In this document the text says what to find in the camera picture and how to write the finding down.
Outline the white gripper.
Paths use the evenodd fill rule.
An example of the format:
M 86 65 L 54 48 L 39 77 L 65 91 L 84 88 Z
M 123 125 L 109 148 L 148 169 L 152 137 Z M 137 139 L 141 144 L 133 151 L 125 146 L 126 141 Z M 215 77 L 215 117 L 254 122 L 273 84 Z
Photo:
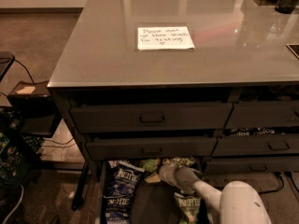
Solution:
M 182 190 L 184 193 L 194 193 L 193 183 L 202 178 L 203 173 L 199 170 L 167 163 L 161 166 L 158 173 L 155 172 L 147 176 L 145 181 L 148 184 L 154 184 L 163 180 L 163 182 Z

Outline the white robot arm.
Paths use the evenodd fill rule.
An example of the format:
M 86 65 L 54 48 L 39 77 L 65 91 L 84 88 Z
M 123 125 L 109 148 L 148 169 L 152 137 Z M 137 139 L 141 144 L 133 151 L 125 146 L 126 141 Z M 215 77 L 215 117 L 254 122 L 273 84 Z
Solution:
M 198 194 L 218 215 L 220 224 L 272 224 L 260 194 L 243 181 L 232 181 L 218 190 L 204 181 L 201 172 L 186 166 L 163 164 L 163 182 L 188 194 Z

